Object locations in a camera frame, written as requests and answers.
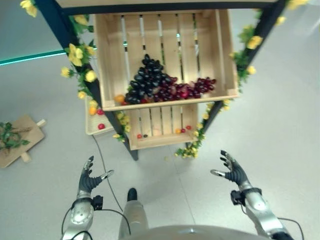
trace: black cable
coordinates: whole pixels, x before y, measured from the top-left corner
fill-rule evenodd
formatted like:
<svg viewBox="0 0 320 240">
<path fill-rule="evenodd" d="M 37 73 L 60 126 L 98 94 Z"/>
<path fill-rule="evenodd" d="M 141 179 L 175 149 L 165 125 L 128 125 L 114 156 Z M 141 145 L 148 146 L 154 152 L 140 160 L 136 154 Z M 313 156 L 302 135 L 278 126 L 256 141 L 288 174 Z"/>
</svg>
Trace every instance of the black cable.
<svg viewBox="0 0 320 240">
<path fill-rule="evenodd" d="M 296 220 L 289 219 L 289 218 L 284 218 L 284 217 L 278 217 L 278 219 L 296 223 L 298 225 L 299 229 L 300 229 L 302 240 L 305 240 L 304 231 L 302 231 L 302 228 L 301 228 L 300 224 Z"/>
<path fill-rule="evenodd" d="M 103 156 L 102 156 L 102 153 L 101 153 L 100 146 L 99 146 L 99 144 L 98 144 L 98 142 L 97 142 L 97 140 L 96 140 L 95 136 L 94 136 L 94 135 L 92 135 L 92 137 L 93 137 L 93 139 L 94 139 L 94 141 L 95 141 L 95 144 L 96 144 L 96 146 L 97 146 L 97 148 L 98 148 L 98 150 L 99 150 L 100 157 L 101 157 L 102 164 L 103 164 L 103 168 L 104 168 L 104 172 L 106 173 L 106 172 L 107 172 L 107 169 L 106 169 L 106 166 L 105 166 L 105 160 L 104 160 L 104 158 L 103 158 Z M 121 210 L 121 212 L 124 212 L 124 211 L 123 211 L 123 209 L 122 209 L 122 207 L 120 206 L 120 204 L 119 204 L 119 202 L 118 202 L 118 199 L 117 199 L 117 197 L 116 197 L 116 195 L 115 195 L 115 192 L 114 192 L 113 188 L 111 187 L 111 184 L 110 184 L 109 178 L 107 177 L 107 179 L 106 179 L 106 180 L 107 180 L 107 182 L 108 182 L 108 184 L 109 184 L 109 187 L 110 187 L 111 193 L 112 193 L 112 195 L 113 195 L 113 198 L 114 198 L 114 200 L 115 200 L 116 204 L 118 205 L 118 207 L 119 207 L 119 209 Z"/>
<path fill-rule="evenodd" d="M 80 235 L 80 234 L 83 234 L 83 233 L 87 234 L 87 235 L 89 236 L 89 238 L 90 238 L 91 240 L 93 240 L 90 232 L 88 232 L 88 231 L 80 231 L 80 232 L 78 232 L 76 235 L 74 235 L 70 240 L 74 240 L 76 236 L 78 236 L 78 235 Z"/>
<path fill-rule="evenodd" d="M 121 215 L 124 218 L 124 220 L 126 221 L 126 225 L 128 226 L 129 234 L 131 235 L 131 228 L 129 225 L 129 221 L 128 221 L 127 217 L 125 215 L 123 215 L 121 212 L 113 210 L 113 209 L 100 209 L 100 210 L 96 210 L 96 211 L 110 211 L 110 212 L 114 212 L 114 213 Z"/>
<path fill-rule="evenodd" d="M 247 215 L 247 213 L 244 211 L 244 207 L 242 206 L 242 204 L 240 204 L 240 206 L 241 206 L 242 212 L 243 212 L 245 215 Z M 300 226 L 300 224 L 299 224 L 296 220 L 289 219 L 289 218 L 285 218 L 285 217 L 277 217 L 277 218 L 280 219 L 280 220 L 291 221 L 291 222 L 293 222 L 293 223 L 296 223 L 296 224 L 298 225 L 299 229 L 300 229 L 302 240 L 305 240 L 304 231 L 302 231 L 302 227 Z"/>
<path fill-rule="evenodd" d="M 68 211 L 66 211 L 66 213 L 65 213 L 65 215 L 63 217 L 62 224 L 61 224 L 61 235 L 64 234 L 65 220 L 66 220 L 67 214 L 70 212 L 70 210 L 71 210 L 71 207 L 68 209 Z"/>
</svg>

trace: black shelf frame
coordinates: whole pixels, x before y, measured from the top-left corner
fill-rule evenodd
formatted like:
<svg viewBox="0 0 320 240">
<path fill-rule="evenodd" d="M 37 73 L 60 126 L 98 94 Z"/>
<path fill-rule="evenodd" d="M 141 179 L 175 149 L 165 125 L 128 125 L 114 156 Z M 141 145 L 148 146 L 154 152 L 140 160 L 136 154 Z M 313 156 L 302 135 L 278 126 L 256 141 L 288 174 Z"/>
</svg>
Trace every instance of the black shelf frame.
<svg viewBox="0 0 320 240">
<path fill-rule="evenodd" d="M 201 9 L 262 9 L 262 14 L 255 28 L 254 35 L 263 38 L 262 43 L 254 50 L 246 48 L 244 53 L 248 56 L 248 65 L 253 60 L 265 39 L 269 35 L 271 29 L 275 25 L 277 18 L 285 8 L 286 0 L 278 0 L 275 2 L 254 1 L 254 2 L 187 2 L 187 3 L 154 3 L 154 4 L 126 4 L 126 5 L 102 5 L 102 6 L 85 6 L 85 7 L 66 7 L 62 8 L 55 0 L 35 0 L 37 8 L 41 11 L 46 22 L 51 28 L 53 34 L 59 41 L 62 48 L 67 48 L 70 43 L 79 45 L 77 35 L 73 31 L 72 23 L 69 15 L 79 14 L 103 14 L 103 13 L 127 13 L 127 12 L 148 12 L 148 11 L 178 11 L 178 10 L 201 10 Z M 247 68 L 246 66 L 237 66 L 237 68 Z M 99 81 L 85 82 L 91 91 L 93 99 L 97 101 L 99 106 L 101 103 Z M 219 110 L 223 107 L 222 101 L 216 101 L 209 113 L 209 119 L 204 124 L 206 131 L 217 116 Z M 117 119 L 114 111 L 105 111 L 104 114 L 113 126 L 114 130 L 124 135 L 124 146 L 132 158 L 138 160 L 138 150 L 130 150 L 129 139 L 123 131 L 122 126 Z"/>
</svg>

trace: robotic arm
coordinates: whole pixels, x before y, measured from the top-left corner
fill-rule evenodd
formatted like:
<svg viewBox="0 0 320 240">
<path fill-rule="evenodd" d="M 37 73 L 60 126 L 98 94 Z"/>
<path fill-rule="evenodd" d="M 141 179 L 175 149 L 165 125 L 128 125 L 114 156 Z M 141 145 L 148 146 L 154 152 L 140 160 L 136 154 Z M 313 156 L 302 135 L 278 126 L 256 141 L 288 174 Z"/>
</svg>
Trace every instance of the robotic arm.
<svg viewBox="0 0 320 240">
<path fill-rule="evenodd" d="M 230 172 L 211 170 L 213 175 L 225 178 L 238 185 L 239 191 L 231 192 L 234 205 L 245 206 L 246 213 L 253 221 L 259 235 L 275 240 L 293 240 L 287 229 L 271 211 L 268 203 L 262 197 L 262 191 L 251 185 L 248 177 L 239 163 L 226 151 L 221 151 L 224 165 Z"/>
<path fill-rule="evenodd" d="M 107 171 L 98 177 L 90 177 L 93 166 L 94 156 L 91 156 L 84 164 L 81 172 L 79 187 L 76 200 L 71 207 L 70 221 L 66 231 L 63 233 L 62 240 L 70 240 L 81 231 L 87 231 L 93 222 L 94 208 L 92 206 L 91 191 L 103 180 L 113 174 L 113 170 Z M 75 240 L 86 240 L 88 236 L 85 233 L 77 235 Z"/>
</svg>

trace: grape bunch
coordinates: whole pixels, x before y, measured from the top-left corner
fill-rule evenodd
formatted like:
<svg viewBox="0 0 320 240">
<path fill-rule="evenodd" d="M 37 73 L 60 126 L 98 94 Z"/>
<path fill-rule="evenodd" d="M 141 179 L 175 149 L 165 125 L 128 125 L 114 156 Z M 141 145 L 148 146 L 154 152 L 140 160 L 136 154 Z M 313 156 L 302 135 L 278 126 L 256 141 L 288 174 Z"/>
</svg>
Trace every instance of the grape bunch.
<svg viewBox="0 0 320 240">
<path fill-rule="evenodd" d="M 148 54 L 142 60 L 134 80 L 130 81 L 129 92 L 125 95 L 127 104 L 145 104 L 183 99 L 199 99 L 201 94 L 215 89 L 215 79 L 198 78 L 196 82 L 176 83 L 178 78 L 171 77 L 162 70 L 159 60 L 150 59 Z"/>
</svg>

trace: wooden shelf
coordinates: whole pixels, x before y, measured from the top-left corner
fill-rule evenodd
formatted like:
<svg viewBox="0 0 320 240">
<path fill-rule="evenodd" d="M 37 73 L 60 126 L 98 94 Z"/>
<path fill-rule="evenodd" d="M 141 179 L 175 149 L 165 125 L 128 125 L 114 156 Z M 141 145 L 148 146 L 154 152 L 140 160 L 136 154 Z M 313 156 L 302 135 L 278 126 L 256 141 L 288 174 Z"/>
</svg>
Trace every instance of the wooden shelf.
<svg viewBox="0 0 320 240">
<path fill-rule="evenodd" d="M 131 131 L 130 149 L 144 149 L 170 144 L 192 142 L 198 120 L 197 104 L 129 110 Z M 175 133 L 176 129 L 186 130 Z M 137 135 L 147 135 L 138 139 Z"/>
<path fill-rule="evenodd" d="M 100 91 L 104 111 L 119 111 L 213 102 L 238 95 L 228 10 L 96 14 L 94 21 Z M 215 90 L 201 98 L 118 105 L 144 54 L 160 60 L 178 83 L 215 78 Z"/>
</svg>

